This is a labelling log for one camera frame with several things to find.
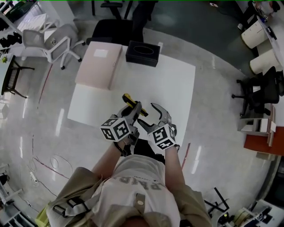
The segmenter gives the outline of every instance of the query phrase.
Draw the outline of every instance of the glossy white floor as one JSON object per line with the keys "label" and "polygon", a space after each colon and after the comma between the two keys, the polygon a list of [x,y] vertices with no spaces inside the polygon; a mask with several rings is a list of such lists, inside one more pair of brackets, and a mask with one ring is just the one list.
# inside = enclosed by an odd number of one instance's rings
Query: glossy white floor
{"label": "glossy white floor", "polygon": [[[95,22],[81,22],[78,27],[81,38],[86,39]],[[180,161],[185,161],[186,183],[211,202],[216,201],[213,188],[217,187],[229,199],[233,214],[253,201],[270,165],[243,148],[245,136],[237,131],[242,102],[231,99],[231,94],[240,92],[235,80],[244,75],[219,57],[181,39],[152,30],[145,30],[144,37],[148,43],[162,42],[162,54],[196,66]],[[75,51],[83,57],[86,48],[80,46]],[[78,166],[92,168],[109,142],[98,128],[67,119],[80,66],[75,58],[67,58],[65,70],[60,70],[59,62],[51,65],[44,58],[28,58],[21,64],[35,70],[23,70],[16,87],[28,99],[13,94],[1,98],[0,161],[10,165],[11,187],[23,188],[21,198],[40,211],[55,197],[41,183],[33,183],[30,172],[58,194],[72,170]],[[15,200],[29,216],[37,215],[23,200]]]}

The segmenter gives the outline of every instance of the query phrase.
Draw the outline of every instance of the floor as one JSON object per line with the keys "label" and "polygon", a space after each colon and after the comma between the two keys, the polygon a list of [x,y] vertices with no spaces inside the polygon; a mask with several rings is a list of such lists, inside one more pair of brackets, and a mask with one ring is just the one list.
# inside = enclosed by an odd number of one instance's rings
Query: floor
{"label": "floor", "polygon": [[[111,19],[114,16],[108,8],[100,8],[95,1],[95,14],[92,15],[91,2],[68,2],[77,20]],[[218,1],[219,8],[210,6],[208,1],[159,1],[152,13],[152,21],[146,27],[194,43],[219,56],[253,76],[249,61],[255,58],[252,50],[246,47],[237,28],[241,10],[235,1]],[[134,2],[128,19],[138,2]],[[120,14],[124,16],[128,2],[124,2]]]}
{"label": "floor", "polygon": [[[95,23],[77,22],[82,39],[92,34]],[[145,29],[144,37],[152,44],[163,42],[162,54],[196,66],[180,162],[189,186],[211,202],[216,201],[217,187],[234,214],[254,200],[270,165],[243,148],[245,136],[237,131],[242,102],[231,99],[231,93],[240,92],[235,80],[245,76],[182,39],[151,29]],[[75,52],[83,56],[86,48],[79,46]],[[16,205],[31,218],[55,198],[52,193],[60,192],[76,167],[91,169],[109,146],[99,128],[67,119],[80,63],[69,57],[65,70],[59,63],[51,65],[44,58],[20,61],[35,67],[23,70],[16,86],[28,99],[12,94],[0,99],[0,160],[9,164],[11,188],[24,190],[15,198]],[[30,172],[40,182],[33,183]]]}

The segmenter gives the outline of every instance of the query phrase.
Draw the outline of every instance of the yellow tool handle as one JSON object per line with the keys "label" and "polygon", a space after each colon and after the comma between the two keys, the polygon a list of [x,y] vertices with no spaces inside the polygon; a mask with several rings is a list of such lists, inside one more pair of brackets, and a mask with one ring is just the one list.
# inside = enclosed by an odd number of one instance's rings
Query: yellow tool handle
{"label": "yellow tool handle", "polygon": [[[124,100],[124,102],[129,105],[131,108],[134,108],[135,105],[136,105],[136,102],[131,98],[131,96],[128,94],[128,93],[125,93],[123,96],[122,96],[122,99]],[[147,117],[148,116],[148,113],[146,112],[146,110],[144,110],[142,108],[140,114],[144,117]]]}

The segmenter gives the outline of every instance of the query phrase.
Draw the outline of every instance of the khaki jacket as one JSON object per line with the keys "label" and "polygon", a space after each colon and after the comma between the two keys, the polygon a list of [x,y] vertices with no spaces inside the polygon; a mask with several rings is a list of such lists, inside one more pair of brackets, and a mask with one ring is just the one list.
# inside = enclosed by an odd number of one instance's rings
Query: khaki jacket
{"label": "khaki jacket", "polygon": [[[91,220],[93,216],[92,211],[69,217],[63,217],[59,213],[61,208],[64,211],[64,209],[70,206],[70,201],[67,204],[70,198],[80,198],[78,203],[86,201],[92,197],[103,183],[104,181],[95,177],[90,170],[83,167],[77,168],[58,194],[56,200],[47,208],[50,225],[52,227],[95,227],[96,225]],[[172,194],[181,215],[181,227],[212,226],[200,192],[193,191],[187,185],[182,185],[172,191]],[[127,218],[132,216],[142,216],[150,227],[171,227],[171,221],[166,215],[158,212],[144,213],[144,205],[141,206],[137,203],[139,200],[145,200],[145,196],[137,194],[133,207],[113,205],[108,211],[103,227],[119,227]]]}

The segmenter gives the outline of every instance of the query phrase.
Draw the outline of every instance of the pink box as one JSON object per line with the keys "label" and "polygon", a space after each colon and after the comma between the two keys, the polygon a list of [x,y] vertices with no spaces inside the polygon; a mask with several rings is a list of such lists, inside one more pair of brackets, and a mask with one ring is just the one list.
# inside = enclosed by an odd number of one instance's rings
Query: pink box
{"label": "pink box", "polygon": [[80,65],[76,83],[110,90],[122,45],[91,42]]}

